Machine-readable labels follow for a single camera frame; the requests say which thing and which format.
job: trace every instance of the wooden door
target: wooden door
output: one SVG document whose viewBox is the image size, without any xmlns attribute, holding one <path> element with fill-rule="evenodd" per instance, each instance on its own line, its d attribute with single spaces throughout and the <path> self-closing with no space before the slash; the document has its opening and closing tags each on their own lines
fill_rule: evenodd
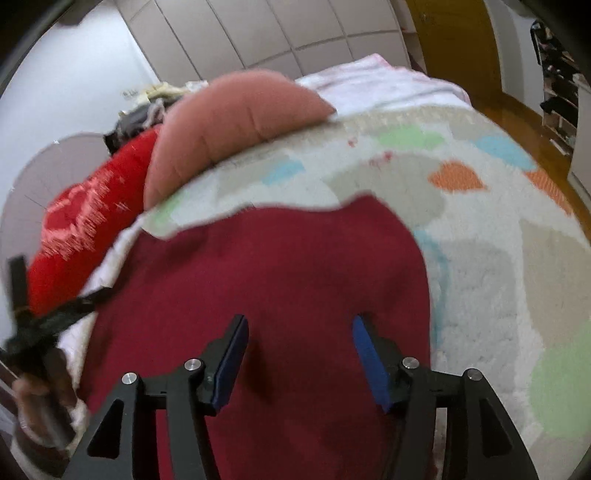
<svg viewBox="0 0 591 480">
<path fill-rule="evenodd" d="M 407 1 L 429 76 L 457 83 L 476 100 L 497 97 L 499 56 L 483 0 Z"/>
</svg>

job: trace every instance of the heart design on pillow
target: heart design on pillow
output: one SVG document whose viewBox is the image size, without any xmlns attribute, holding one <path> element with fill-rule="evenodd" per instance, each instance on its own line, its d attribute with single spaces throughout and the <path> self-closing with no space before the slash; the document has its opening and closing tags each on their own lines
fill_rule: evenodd
<svg viewBox="0 0 591 480">
<path fill-rule="evenodd" d="M 106 220 L 101 212 L 114 173 L 99 170 L 83 183 L 74 185 L 47 207 L 41 227 L 41 254 L 60 255 L 64 260 L 82 250 L 94 250 L 96 227 Z"/>
</svg>

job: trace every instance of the white wall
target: white wall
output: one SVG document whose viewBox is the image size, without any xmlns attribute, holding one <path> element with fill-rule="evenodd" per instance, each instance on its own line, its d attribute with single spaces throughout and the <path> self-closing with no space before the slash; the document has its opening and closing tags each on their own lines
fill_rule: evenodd
<svg viewBox="0 0 591 480">
<path fill-rule="evenodd" d="M 505 2 L 485 0 L 495 30 L 503 91 L 541 114 L 544 77 L 530 35 L 530 27 L 535 18 L 525 7 L 520 7 L 519 2 Z"/>
<path fill-rule="evenodd" d="M 112 130 L 129 106 L 121 93 L 157 81 L 111 0 L 77 27 L 53 26 L 0 98 L 0 209 L 35 153 L 78 132 Z M 0 342 L 10 331 L 0 288 Z"/>
</svg>

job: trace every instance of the white bed sheet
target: white bed sheet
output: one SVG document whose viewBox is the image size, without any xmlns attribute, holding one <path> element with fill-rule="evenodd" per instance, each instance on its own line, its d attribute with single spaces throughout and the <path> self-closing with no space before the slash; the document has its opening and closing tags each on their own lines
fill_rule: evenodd
<svg viewBox="0 0 591 480">
<path fill-rule="evenodd" d="M 472 109 L 468 94 L 458 85 L 404 67 L 392 67 L 378 54 L 302 77 L 297 83 L 330 102 L 337 110 L 333 119 L 374 109 L 400 110 L 422 105 Z M 138 217 L 121 232 L 101 266 L 90 276 L 84 293 L 114 284 L 142 228 L 143 218 Z M 59 347 L 66 353 L 75 384 L 82 373 L 95 316 L 88 315 L 60 337 Z"/>
</svg>

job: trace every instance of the orange patch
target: orange patch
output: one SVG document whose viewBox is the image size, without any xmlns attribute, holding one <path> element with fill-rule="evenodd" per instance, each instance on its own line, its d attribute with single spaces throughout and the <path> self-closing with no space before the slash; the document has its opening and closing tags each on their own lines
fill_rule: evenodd
<svg viewBox="0 0 591 480">
<path fill-rule="evenodd" d="M 443 162 L 439 170 L 429 175 L 429 182 L 447 192 L 486 190 L 476 172 L 457 160 Z"/>
<path fill-rule="evenodd" d="M 533 183 L 536 188 L 544 192 L 548 197 L 554 200 L 554 203 L 564 210 L 564 212 L 571 216 L 573 214 L 573 208 L 570 206 L 569 201 L 564 196 L 564 193 L 560 191 L 557 185 L 552 181 L 548 174 L 539 168 L 536 171 L 526 171 L 525 176 L 529 178 L 530 182 Z"/>
</svg>

